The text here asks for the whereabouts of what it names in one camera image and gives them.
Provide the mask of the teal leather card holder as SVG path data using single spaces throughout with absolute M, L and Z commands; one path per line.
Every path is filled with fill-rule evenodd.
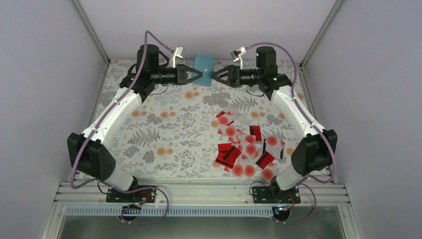
M 195 54 L 194 69 L 202 72 L 203 75 L 193 81 L 193 83 L 196 85 L 211 87 L 211 74 L 213 73 L 214 69 L 214 57 L 211 55 L 205 55 L 200 53 Z

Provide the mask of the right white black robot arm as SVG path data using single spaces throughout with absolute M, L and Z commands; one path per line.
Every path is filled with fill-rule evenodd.
M 257 85 L 268 100 L 286 116 L 300 140 L 291 155 L 291 164 L 270 183 L 270 198 L 276 203 L 281 203 L 288 197 L 290 189 L 308 178 L 316 179 L 312 175 L 314 171 L 332 166 L 329 179 L 325 181 L 316 179 L 316 181 L 327 184 L 334 180 L 337 173 L 335 158 L 337 134 L 333 129 L 325 129 L 300 101 L 295 91 L 297 66 L 293 66 L 292 80 L 278 72 L 277 54 L 274 48 L 277 47 L 285 53 L 288 51 L 270 42 L 255 43 L 253 47 L 256 48 L 256 69 L 244 69 L 242 65 L 228 65 L 219 71 L 214 71 L 211 78 L 233 88 Z

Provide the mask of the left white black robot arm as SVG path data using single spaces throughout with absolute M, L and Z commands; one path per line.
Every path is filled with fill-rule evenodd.
M 117 130 L 145 102 L 156 85 L 186 85 L 203 75 L 185 64 L 176 63 L 183 57 L 183 50 L 178 46 L 172 51 L 172 57 L 165 57 L 167 62 L 160 64 L 159 57 L 164 53 L 158 46 L 144 44 L 140 47 L 137 63 L 129 68 L 106 109 L 82 133 L 72 133 L 68 137 L 73 177 L 80 171 L 91 176 L 90 181 L 98 180 L 112 187 L 127 202 L 137 198 L 137 179 L 117 167 L 107 148 Z

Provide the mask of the dark red striped card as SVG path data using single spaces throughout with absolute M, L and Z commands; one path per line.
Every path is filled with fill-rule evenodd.
M 262 133 L 259 125 L 250 125 L 249 126 L 250 135 L 255 136 L 256 141 L 262 141 Z
M 217 145 L 219 153 L 227 153 L 232 147 L 231 143 L 220 143 Z

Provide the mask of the red card with stripe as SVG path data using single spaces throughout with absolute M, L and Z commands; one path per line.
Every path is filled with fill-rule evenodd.
M 237 158 L 242 154 L 241 150 L 232 146 L 226 151 L 218 153 L 215 162 L 228 168 L 233 168 Z

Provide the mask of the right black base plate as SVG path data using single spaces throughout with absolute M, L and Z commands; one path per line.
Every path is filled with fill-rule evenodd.
M 255 204 L 299 204 L 301 202 L 297 187 L 280 191 L 276 189 L 272 190 L 268 186 L 253 186 L 251 193 Z

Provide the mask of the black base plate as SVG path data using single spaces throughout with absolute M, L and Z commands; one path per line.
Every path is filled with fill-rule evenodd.
M 255 204 L 299 204 L 301 202 L 297 187 L 280 191 L 276 189 L 272 190 L 268 186 L 253 186 L 251 193 Z
M 106 196 L 108 203 L 154 203 L 156 188 L 148 188 L 134 193 L 122 193 L 116 189 L 109 189 Z

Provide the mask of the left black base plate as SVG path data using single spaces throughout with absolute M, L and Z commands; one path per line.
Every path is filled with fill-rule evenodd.
M 122 193 L 116 189 L 109 189 L 106 196 L 108 203 L 154 203 L 156 188 L 148 188 L 134 193 Z

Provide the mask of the aluminium rail frame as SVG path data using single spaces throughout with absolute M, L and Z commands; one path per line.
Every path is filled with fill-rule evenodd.
M 169 199 L 171 206 L 253 206 L 253 187 L 263 186 L 260 177 L 211 177 L 211 178 L 140 178 L 140 185 L 158 187 L 155 206 L 164 206 Z M 100 190 L 107 187 L 88 183 L 74 190 L 68 182 L 61 182 L 54 204 L 105 205 L 106 195 Z M 314 201 L 319 206 L 348 206 L 346 186 L 320 184 L 308 179 L 299 186 L 301 202 L 297 206 L 310 206 Z

